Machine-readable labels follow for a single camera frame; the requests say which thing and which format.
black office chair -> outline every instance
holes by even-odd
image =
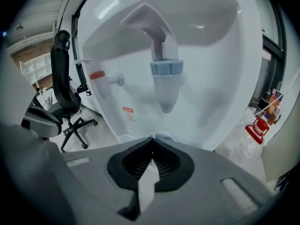
[[[70,34],[67,31],[59,31],[54,37],[54,45],[51,49],[53,90],[58,102],[50,107],[49,112],[61,124],[63,123],[62,119],[66,118],[69,125],[69,128],[63,131],[66,137],[60,148],[62,152],[65,152],[64,147],[73,133],[82,142],[82,147],[87,149],[88,145],[79,136],[77,130],[92,122],[95,126],[97,125],[94,119],[83,121],[82,118],[79,118],[74,124],[70,121],[71,115],[78,112],[81,99],[78,93],[73,90],[69,81],[69,39]]]

chair backrest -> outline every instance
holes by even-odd
[[[69,39],[70,34],[65,30],[59,31],[54,37],[54,45],[51,49],[53,90],[61,106],[79,110],[80,100],[69,83]]]

white shelf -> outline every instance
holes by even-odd
[[[38,86],[39,80],[52,73],[50,53],[46,53],[25,63],[20,61],[20,68],[23,76],[31,84],[37,83]]]

floor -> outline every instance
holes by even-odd
[[[79,135],[85,141],[85,143],[88,144],[88,149],[103,148],[118,144],[118,140],[115,138],[103,118],[90,112],[87,108],[84,107],[81,108],[81,114],[75,114],[74,116],[72,116],[71,122],[74,123],[79,117],[81,117],[85,121],[95,119],[98,122],[97,126],[94,126],[93,123],[91,123],[78,129]],[[68,124],[65,121],[62,125],[62,130],[66,128],[68,128]],[[60,148],[64,139],[65,135],[61,133],[56,137],[50,138],[50,141],[56,143]],[[66,152],[82,151],[83,148],[81,147],[81,145],[82,144],[76,137],[76,135],[72,134],[64,150]]]

